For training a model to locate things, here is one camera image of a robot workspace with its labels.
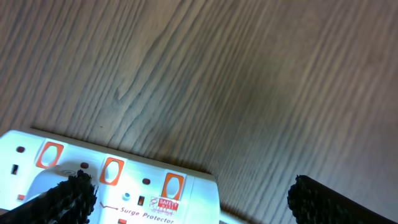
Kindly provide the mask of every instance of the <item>white power strip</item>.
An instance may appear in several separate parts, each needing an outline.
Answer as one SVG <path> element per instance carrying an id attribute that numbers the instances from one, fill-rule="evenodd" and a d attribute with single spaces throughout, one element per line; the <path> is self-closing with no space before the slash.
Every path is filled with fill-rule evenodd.
<path id="1" fill-rule="evenodd" d="M 42 131 L 0 138 L 0 208 L 12 210 L 82 169 L 98 186 L 90 223 L 219 223 L 213 176 Z"/>

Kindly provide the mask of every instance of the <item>red label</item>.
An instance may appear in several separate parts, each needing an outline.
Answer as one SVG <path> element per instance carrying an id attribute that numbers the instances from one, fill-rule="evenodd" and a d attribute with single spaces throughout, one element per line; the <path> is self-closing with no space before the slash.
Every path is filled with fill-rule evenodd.
<path id="1" fill-rule="evenodd" d="M 159 199 L 159 204 L 157 205 L 160 208 L 167 208 L 167 209 L 171 209 L 174 211 L 177 211 L 178 209 L 178 203 L 177 202 L 173 202 L 171 200 L 166 200 L 166 199 Z"/>

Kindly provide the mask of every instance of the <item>safety mark label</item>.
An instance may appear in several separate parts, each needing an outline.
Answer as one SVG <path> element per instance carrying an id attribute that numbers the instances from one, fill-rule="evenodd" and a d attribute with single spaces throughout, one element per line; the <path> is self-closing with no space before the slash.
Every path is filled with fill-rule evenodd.
<path id="1" fill-rule="evenodd" d="M 178 210 L 178 203 L 164 198 L 152 197 L 149 207 L 151 208 L 151 212 L 173 216 Z"/>

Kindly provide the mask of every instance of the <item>wood grain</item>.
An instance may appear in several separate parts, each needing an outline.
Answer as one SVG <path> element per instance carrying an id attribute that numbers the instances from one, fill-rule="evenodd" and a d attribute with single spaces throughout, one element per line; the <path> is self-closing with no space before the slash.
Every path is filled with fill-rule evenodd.
<path id="1" fill-rule="evenodd" d="M 398 222 L 397 7 L 2 0 L 0 134 L 210 172 L 255 223 L 295 223 L 297 174 Z"/>

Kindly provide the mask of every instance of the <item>power socket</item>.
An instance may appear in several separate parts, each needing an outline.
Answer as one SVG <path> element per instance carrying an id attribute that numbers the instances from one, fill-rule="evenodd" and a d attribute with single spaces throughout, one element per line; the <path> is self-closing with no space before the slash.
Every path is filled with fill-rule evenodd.
<path id="1" fill-rule="evenodd" d="M 0 138 L 0 208 L 12 210 L 79 169 L 98 186 L 90 223 L 219 223 L 212 175 L 37 130 Z"/>

